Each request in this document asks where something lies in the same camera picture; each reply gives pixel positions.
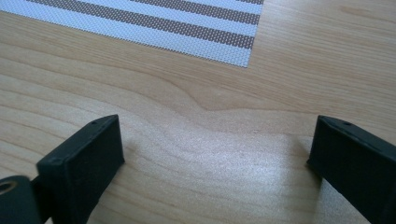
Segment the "striped mat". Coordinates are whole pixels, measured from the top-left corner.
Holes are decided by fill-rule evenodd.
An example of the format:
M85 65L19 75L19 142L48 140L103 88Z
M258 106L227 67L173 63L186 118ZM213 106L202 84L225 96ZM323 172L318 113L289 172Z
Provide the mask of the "striped mat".
M247 67L263 0L0 0L0 10Z

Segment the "gray stripe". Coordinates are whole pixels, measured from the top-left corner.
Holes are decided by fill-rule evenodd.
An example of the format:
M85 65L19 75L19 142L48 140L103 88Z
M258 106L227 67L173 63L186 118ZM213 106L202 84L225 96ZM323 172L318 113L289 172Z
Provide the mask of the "gray stripe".
M257 5L262 5L264 3L264 0L236 0L239 2L247 2L251 4L257 4Z
M187 2L183 0L130 0L156 7L167 7L175 10L191 12L195 14L210 16L214 18L224 19L227 21L238 21L246 24L259 24L260 15L232 10L223 7L212 7L204 4Z
M171 21L158 17L115 9L112 7L103 7L91 3L79 2L77 0L27 1L101 17L113 21L121 21L152 29L162 30L169 33L191 36L243 49L251 49L253 46L254 36L239 35L231 32L207 28L204 26L192 25L185 22Z

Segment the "screw hole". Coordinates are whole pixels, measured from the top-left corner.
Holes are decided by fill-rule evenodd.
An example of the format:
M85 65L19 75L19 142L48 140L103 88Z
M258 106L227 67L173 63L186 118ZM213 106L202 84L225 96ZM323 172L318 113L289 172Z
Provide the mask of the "screw hole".
M4 183L0 183L0 195L12 191L15 189L15 187L17 187L17 182L15 181L6 181Z

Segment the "light wood surface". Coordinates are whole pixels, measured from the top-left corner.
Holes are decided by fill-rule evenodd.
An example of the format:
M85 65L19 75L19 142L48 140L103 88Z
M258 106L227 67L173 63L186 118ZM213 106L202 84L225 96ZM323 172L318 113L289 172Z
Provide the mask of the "light wood surface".
M0 177L119 114L89 223L367 223L305 162L318 114L396 144L395 12L266 0L247 69L1 12Z

